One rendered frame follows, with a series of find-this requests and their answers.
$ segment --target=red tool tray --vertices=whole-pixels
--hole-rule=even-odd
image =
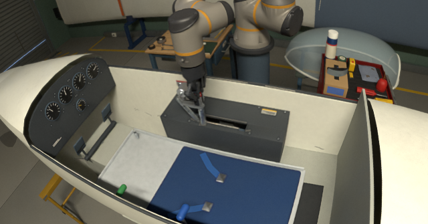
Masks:
[[[324,56],[325,55],[322,54],[320,77],[319,77],[319,81],[318,81],[318,88],[316,90],[316,92],[318,94],[323,94],[322,91],[324,90]],[[389,84],[387,86],[387,90],[382,93],[376,89],[377,83],[366,82],[366,81],[363,81],[361,79],[361,74],[360,74],[360,70],[358,69],[358,65],[375,67],[377,69],[379,76],[381,76],[380,78],[383,78],[385,76],[385,71],[383,70],[382,65],[364,62],[364,61],[360,61],[360,60],[355,60],[355,64],[356,65],[355,65],[355,70],[353,72],[353,74],[354,74],[353,78],[351,78],[349,76],[349,72],[348,72],[348,93],[346,94],[346,98],[344,98],[344,99],[354,100],[355,102],[357,102],[358,98],[360,97],[360,94],[358,94],[356,92],[356,88],[361,87],[361,88],[366,88],[369,90],[374,90],[377,94],[388,96],[388,99],[393,100],[393,102],[395,104],[395,100],[394,100],[392,92],[391,92],[391,86]],[[374,99],[374,98],[380,98],[380,97],[378,97],[378,96],[367,96],[367,98]]]

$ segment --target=transparent canopy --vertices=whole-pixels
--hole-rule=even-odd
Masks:
[[[381,64],[393,88],[399,85],[399,55],[387,43],[373,35],[342,27],[322,27],[297,35],[287,47],[284,56],[287,63],[306,77],[318,81],[329,29],[339,32],[337,56]]]

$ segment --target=blue wall panel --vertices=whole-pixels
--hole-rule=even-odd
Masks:
[[[347,27],[428,49],[428,0],[316,0],[315,27]]]

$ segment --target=small gauge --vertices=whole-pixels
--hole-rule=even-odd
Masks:
[[[60,99],[60,102],[62,104],[68,104],[72,101],[73,99],[73,90],[71,87],[69,86],[64,86],[61,88],[59,94],[58,94],[58,98]]]
[[[82,90],[86,84],[86,77],[84,73],[77,73],[73,78],[73,87],[75,90]]]
[[[94,80],[98,77],[98,73],[100,72],[100,66],[96,62],[92,62],[86,68],[86,74],[91,80]]]
[[[55,121],[60,117],[61,106],[57,102],[50,102],[45,108],[45,115],[48,120]]]
[[[86,100],[85,99],[79,99],[77,104],[76,104],[76,108],[79,111],[84,111],[86,108]]]

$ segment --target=blue cylinder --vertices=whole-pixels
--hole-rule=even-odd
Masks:
[[[180,211],[177,213],[177,220],[182,221],[189,211],[190,206],[188,204],[183,204],[180,208]]]
[[[238,80],[269,84],[269,52],[261,55],[246,55],[236,51]]]

